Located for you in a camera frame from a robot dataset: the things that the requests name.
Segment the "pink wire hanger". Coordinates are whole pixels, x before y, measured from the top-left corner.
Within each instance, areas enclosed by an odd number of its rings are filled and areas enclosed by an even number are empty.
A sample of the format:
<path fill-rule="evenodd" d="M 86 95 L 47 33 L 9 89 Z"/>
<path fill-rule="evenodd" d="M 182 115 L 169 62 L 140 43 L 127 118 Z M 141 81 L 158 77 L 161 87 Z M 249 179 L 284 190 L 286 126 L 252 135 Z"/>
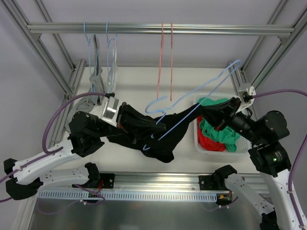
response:
<path fill-rule="evenodd" d="M 173 98 L 173 23 L 171 23 L 170 101 Z"/>

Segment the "black right arm base bracket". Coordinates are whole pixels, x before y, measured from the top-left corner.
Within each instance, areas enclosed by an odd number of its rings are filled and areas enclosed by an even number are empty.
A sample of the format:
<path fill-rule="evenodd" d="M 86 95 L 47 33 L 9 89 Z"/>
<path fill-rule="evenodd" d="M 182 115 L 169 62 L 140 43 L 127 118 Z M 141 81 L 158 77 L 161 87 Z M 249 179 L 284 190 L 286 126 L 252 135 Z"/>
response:
<path fill-rule="evenodd" d="M 200 190 L 226 191 L 228 189 L 224 181 L 234 173 L 237 171 L 231 165 L 226 165 L 215 170 L 211 175 L 200 175 L 198 177 Z"/>

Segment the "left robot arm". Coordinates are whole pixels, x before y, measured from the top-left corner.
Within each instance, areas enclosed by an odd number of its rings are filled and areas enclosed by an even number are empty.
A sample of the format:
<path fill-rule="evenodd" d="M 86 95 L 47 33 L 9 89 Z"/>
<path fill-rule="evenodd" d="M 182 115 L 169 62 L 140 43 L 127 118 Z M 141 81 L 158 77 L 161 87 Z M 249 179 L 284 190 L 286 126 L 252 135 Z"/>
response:
<path fill-rule="evenodd" d="M 114 102 L 95 106 L 92 114 L 76 112 L 69 122 L 69 129 L 67 139 L 48 149 L 47 153 L 23 161 L 4 161 L 5 188 L 11 199 L 32 197 L 49 186 L 100 187 L 102 179 L 94 163 L 66 170 L 56 170 L 56 167 L 93 154 L 104 145 L 102 137 L 128 134 L 134 141 L 143 140 L 165 131 L 166 126 L 126 103 Z"/>

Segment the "black tank top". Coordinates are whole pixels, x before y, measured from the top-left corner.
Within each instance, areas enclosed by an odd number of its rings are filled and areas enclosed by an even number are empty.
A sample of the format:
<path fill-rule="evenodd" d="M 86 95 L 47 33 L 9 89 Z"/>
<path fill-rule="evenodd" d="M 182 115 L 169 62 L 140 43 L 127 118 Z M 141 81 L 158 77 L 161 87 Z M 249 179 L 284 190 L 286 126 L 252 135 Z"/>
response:
<path fill-rule="evenodd" d="M 189 124 L 201 116 L 203 107 L 194 104 L 190 108 L 172 115 L 166 115 L 161 123 L 166 125 L 166 131 L 156 133 L 144 140 L 134 140 L 127 134 L 107 137 L 108 141 L 129 149 L 139 150 L 149 158 L 155 158 L 163 163 L 174 160 L 173 150 L 185 136 Z"/>

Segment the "red tank top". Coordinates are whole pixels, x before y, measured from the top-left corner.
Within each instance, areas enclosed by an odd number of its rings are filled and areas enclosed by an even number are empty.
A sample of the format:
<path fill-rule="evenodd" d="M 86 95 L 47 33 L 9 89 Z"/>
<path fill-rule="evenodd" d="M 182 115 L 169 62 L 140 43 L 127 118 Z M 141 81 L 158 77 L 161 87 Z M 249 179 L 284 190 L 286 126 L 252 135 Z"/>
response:
<path fill-rule="evenodd" d="M 197 140 L 200 146 L 208 151 L 226 150 L 225 144 L 212 140 L 213 131 L 213 127 L 202 116 L 197 118 Z"/>

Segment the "black left arm base bracket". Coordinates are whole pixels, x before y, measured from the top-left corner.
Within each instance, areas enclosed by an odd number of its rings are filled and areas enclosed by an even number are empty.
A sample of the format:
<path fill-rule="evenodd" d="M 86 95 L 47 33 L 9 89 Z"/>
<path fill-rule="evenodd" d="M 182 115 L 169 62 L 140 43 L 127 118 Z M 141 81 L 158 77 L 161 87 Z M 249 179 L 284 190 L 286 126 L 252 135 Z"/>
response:
<path fill-rule="evenodd" d="M 78 183 L 82 188 L 113 189 L 115 175 L 113 173 L 100 173 L 94 163 L 86 163 L 85 168 L 89 175 L 84 183 Z"/>

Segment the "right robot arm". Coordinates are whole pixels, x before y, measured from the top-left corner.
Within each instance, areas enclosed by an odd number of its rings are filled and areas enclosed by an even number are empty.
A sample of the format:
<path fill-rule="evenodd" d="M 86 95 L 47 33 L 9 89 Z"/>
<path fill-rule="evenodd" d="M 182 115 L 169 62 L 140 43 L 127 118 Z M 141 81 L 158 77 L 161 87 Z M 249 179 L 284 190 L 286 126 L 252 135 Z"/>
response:
<path fill-rule="evenodd" d="M 262 230 L 305 230 L 307 217 L 293 185 L 295 167 L 279 142 L 290 134 L 284 115 L 270 111 L 254 121 L 239 111 L 240 105 L 241 100 L 233 97 L 204 106 L 202 116 L 216 131 L 229 127 L 252 144 L 248 150 L 250 159 L 260 172 L 272 203 L 255 192 L 231 165 L 215 170 L 204 185 L 234 192 L 257 217 Z"/>

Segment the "green shirt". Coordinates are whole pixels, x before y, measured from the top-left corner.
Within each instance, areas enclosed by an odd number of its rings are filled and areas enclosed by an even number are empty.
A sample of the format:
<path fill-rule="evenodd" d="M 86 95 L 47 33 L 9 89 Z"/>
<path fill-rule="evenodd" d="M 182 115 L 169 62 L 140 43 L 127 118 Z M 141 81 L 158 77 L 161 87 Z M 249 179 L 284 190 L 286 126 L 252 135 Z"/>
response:
<path fill-rule="evenodd" d="M 225 144 L 227 151 L 236 152 L 236 141 L 240 138 L 240 135 L 234 130 L 229 127 L 226 127 L 222 131 L 216 131 L 214 129 L 212 136 L 212 140 Z"/>

